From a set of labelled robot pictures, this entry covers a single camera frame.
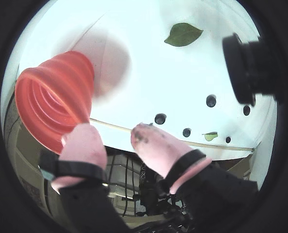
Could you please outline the pink-tipped gripper finger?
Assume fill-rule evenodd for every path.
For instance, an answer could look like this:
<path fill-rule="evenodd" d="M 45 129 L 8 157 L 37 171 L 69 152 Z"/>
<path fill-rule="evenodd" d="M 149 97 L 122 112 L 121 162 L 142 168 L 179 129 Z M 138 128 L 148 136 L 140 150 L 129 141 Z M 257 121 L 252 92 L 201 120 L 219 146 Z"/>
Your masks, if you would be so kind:
<path fill-rule="evenodd" d="M 95 127 L 80 124 L 62 137 L 59 156 L 41 152 L 39 168 L 59 194 L 68 219 L 79 233 L 128 233 L 108 199 L 107 153 Z"/>
<path fill-rule="evenodd" d="M 256 182 L 239 179 L 171 134 L 148 124 L 131 131 L 131 144 L 150 169 L 163 177 L 163 191 L 176 194 L 196 223 L 234 218 L 258 193 Z"/>

